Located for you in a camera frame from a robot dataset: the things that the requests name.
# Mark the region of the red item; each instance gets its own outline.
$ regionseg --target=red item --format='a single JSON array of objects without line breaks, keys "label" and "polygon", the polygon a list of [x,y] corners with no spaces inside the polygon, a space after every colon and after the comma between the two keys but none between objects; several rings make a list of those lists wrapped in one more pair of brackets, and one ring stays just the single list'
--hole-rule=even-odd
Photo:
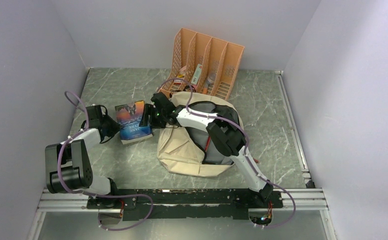
[{"label": "red item", "polygon": [[210,145],[210,137],[207,139],[206,147],[204,148],[204,151],[207,152],[208,145]]}]

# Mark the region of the beige fabric bag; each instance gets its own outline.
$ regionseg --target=beige fabric bag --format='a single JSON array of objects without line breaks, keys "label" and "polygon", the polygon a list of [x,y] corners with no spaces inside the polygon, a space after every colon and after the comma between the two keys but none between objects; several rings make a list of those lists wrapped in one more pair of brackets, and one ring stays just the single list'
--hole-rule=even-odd
[{"label": "beige fabric bag", "polygon": [[[175,106],[186,105],[190,94],[190,92],[181,91],[175,93],[170,100]],[[194,93],[190,104],[201,101],[210,101],[217,105],[227,105],[234,108],[232,104],[221,98],[201,93]],[[240,117],[239,123],[244,128]],[[157,158],[171,173],[200,177],[215,177],[232,166],[202,164],[204,153],[194,144],[184,127],[170,127],[160,131]]]}]

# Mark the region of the cloth bag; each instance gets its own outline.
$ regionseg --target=cloth bag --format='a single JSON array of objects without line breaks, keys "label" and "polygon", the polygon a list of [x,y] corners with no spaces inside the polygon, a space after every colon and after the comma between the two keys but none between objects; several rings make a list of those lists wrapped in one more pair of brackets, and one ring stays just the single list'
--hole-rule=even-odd
[{"label": "cloth bag", "polygon": [[[181,91],[173,94],[170,99],[175,106],[186,105],[190,92]],[[216,105],[226,105],[235,109],[232,104],[218,98],[201,93],[194,93],[190,105],[197,102],[213,102]],[[244,128],[241,118],[238,116],[239,125]],[[160,130],[160,136],[157,144],[157,158],[170,173],[198,176],[198,177],[215,177],[225,170],[229,169],[233,162],[227,157],[221,155],[210,143],[207,149],[207,157],[204,159],[204,152],[190,137],[187,129],[184,127],[172,127]],[[221,164],[203,164],[210,159]]]}]

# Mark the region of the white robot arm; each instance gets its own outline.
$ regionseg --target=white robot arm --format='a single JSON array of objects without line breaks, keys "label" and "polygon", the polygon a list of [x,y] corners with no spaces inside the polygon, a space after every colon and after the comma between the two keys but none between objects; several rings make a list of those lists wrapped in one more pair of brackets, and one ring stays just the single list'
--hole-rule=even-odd
[{"label": "white robot arm", "polygon": [[[210,118],[197,116],[192,113],[210,116]],[[181,127],[195,128],[207,132],[207,126],[215,120],[214,118],[211,118],[211,116],[217,117],[217,115],[217,113],[199,112],[192,109],[188,112],[187,109],[183,108],[177,115],[176,119]],[[236,164],[239,171],[241,171],[249,189],[259,192],[264,188],[266,182],[263,179],[267,178],[261,173],[257,164],[252,161],[253,157],[251,156],[248,147],[242,146],[238,151],[238,154],[231,155],[230,158]]]}]

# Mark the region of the white enclosure wall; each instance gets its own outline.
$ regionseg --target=white enclosure wall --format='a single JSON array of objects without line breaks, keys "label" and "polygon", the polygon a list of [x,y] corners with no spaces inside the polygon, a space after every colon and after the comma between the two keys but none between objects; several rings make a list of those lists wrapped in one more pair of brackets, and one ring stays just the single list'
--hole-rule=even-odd
[{"label": "white enclosure wall", "polygon": [[322,0],[283,78],[339,239],[388,239],[388,1]]},{"label": "white enclosure wall", "polygon": [[26,239],[44,148],[67,136],[87,71],[49,0],[0,1],[0,240]]},{"label": "white enclosure wall", "polygon": [[243,69],[282,70],[320,0],[53,0],[89,67],[170,68],[180,28],[244,45]]}]

